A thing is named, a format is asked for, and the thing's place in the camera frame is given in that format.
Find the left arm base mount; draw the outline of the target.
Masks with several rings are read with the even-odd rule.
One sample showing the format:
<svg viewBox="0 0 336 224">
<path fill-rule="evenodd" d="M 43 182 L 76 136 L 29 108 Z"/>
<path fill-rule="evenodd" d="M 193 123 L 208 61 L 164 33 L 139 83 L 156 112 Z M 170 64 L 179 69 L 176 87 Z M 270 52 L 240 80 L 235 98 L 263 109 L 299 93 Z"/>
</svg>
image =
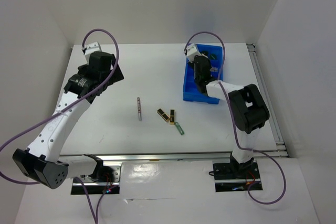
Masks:
<svg viewBox="0 0 336 224">
<path fill-rule="evenodd" d="M 120 193 L 120 178 L 122 164 L 116 162 L 106 162 L 104 166 L 110 169 L 103 172 L 98 179 L 92 179 L 89 175 L 80 175 L 78 179 L 72 180 L 71 195 L 84 195 L 85 191 L 81 182 L 85 186 L 89 195 L 117 195 Z"/>
</svg>

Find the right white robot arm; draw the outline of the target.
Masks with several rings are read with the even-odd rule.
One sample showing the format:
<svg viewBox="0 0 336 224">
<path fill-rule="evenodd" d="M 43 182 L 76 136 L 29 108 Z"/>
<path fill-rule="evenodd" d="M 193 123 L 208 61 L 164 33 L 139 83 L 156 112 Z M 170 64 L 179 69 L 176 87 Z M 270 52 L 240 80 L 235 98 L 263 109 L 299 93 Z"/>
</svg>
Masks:
<svg viewBox="0 0 336 224">
<path fill-rule="evenodd" d="M 240 178 L 253 164 L 253 150 L 260 129 L 269 120 L 269 110 L 255 84 L 239 86 L 214 78 L 211 62 L 203 54 L 188 56 L 187 61 L 194 70 L 198 91 L 227 102 L 236 142 L 230 154 L 229 172 L 233 177 Z"/>
</svg>

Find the red silver lip gloss tube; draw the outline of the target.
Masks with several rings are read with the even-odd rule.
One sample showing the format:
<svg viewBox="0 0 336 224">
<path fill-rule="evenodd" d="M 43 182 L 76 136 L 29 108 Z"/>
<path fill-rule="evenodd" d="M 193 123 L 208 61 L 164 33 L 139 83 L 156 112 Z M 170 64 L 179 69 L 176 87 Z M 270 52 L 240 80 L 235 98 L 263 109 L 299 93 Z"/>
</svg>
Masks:
<svg viewBox="0 0 336 224">
<path fill-rule="evenodd" d="M 137 97 L 137 109 L 138 109 L 138 119 L 139 121 L 142 121 L 142 111 L 141 111 L 141 99 L 140 97 Z"/>
</svg>

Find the clear eyeshadow palette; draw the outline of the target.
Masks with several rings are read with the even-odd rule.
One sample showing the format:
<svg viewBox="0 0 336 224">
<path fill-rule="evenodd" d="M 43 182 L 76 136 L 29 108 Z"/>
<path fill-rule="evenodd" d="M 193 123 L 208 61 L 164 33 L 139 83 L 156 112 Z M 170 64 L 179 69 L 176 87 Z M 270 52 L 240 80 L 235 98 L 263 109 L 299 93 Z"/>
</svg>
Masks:
<svg viewBox="0 0 336 224">
<path fill-rule="evenodd" d="M 211 67 L 210 71 L 211 71 L 211 72 L 218 72 L 218 68 L 216 68 L 216 67 Z"/>
</svg>

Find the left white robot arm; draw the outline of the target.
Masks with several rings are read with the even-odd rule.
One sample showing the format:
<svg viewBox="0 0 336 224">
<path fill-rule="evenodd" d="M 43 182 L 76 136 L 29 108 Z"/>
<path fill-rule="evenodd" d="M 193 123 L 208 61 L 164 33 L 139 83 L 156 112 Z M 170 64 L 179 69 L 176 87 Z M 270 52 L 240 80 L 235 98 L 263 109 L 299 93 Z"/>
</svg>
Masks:
<svg viewBox="0 0 336 224">
<path fill-rule="evenodd" d="M 92 155 L 60 159 L 60 152 L 80 117 L 94 99 L 108 86 L 123 80 L 116 57 L 95 51 L 87 55 L 87 63 L 78 67 L 64 87 L 64 93 L 54 112 L 54 119 L 25 150 L 17 149 L 13 161 L 28 178 L 51 189 L 58 188 L 67 178 L 86 176 L 96 182 L 112 169 L 103 160 Z"/>
</svg>

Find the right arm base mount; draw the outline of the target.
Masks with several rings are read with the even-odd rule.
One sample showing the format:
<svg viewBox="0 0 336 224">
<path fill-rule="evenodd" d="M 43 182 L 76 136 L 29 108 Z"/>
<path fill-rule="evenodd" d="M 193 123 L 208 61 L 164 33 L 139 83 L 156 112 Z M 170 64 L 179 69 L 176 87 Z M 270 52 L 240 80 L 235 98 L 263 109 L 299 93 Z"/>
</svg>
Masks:
<svg viewBox="0 0 336 224">
<path fill-rule="evenodd" d="M 249 186 L 251 186 L 251 191 L 263 190 L 256 162 L 253 162 L 250 168 L 240 174 L 234 174 L 228 163 L 213 163 L 213 170 L 208 174 L 214 178 L 217 193 L 247 191 Z"/>
</svg>

